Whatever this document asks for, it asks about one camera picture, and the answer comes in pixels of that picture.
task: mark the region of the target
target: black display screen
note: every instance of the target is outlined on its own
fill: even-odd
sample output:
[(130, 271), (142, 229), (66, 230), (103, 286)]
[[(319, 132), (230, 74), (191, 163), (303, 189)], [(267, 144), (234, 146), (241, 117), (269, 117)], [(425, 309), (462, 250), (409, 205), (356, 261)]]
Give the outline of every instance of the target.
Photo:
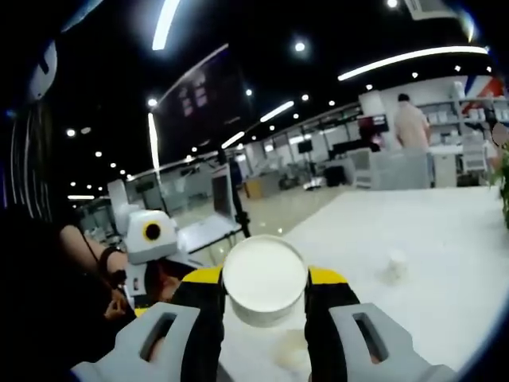
[(214, 211), (225, 217), (231, 217), (227, 175), (212, 178), (212, 196), (214, 199)]
[(228, 48), (187, 72), (153, 111), (162, 165), (181, 160), (191, 147), (208, 149), (248, 124), (250, 106), (239, 66)]

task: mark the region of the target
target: hand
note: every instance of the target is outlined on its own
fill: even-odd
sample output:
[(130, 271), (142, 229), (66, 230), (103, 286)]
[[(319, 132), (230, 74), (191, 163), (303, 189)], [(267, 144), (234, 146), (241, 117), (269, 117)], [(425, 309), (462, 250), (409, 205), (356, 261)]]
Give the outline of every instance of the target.
[(127, 308), (126, 296), (124, 296), (120, 290), (118, 290), (118, 289), (111, 290), (111, 301), (117, 302), (118, 306), (122, 310), (126, 310), (126, 308)]
[(114, 321), (118, 318), (121, 318), (125, 314), (125, 310), (123, 310), (118, 301), (111, 300), (110, 305), (108, 305), (106, 309), (106, 313), (104, 314), (104, 317), (108, 321)]

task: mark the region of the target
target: paper cup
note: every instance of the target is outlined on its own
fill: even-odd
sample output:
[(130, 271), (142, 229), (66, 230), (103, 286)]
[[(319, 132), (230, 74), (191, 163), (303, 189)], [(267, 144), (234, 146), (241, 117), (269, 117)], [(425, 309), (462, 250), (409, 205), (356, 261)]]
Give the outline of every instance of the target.
[(252, 326), (277, 325), (304, 293), (308, 269), (291, 245), (279, 237), (252, 236), (237, 244), (223, 265), (223, 282), (232, 308)]

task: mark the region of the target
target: man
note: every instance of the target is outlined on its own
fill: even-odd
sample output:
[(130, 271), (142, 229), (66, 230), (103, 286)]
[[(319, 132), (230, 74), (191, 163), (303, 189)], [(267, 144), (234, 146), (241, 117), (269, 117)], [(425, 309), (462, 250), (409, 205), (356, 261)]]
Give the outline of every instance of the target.
[(424, 113), (410, 102), (407, 94), (398, 96), (399, 110), (394, 117), (396, 138), (406, 149), (428, 150), (431, 130)]

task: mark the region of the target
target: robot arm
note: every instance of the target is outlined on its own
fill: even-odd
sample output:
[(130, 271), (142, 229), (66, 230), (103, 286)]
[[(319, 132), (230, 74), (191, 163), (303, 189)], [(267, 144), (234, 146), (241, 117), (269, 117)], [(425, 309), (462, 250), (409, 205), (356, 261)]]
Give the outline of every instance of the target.
[[(226, 291), (221, 267), (187, 275), (172, 300), (158, 303), (117, 335), (100, 361), (73, 368), (83, 382), (216, 380), (223, 341)], [(313, 381), (446, 382), (454, 372), (432, 366), (411, 336), (373, 304), (359, 304), (346, 280), (311, 267), (306, 288), (305, 336)], [(155, 361), (153, 344), (164, 338)]]

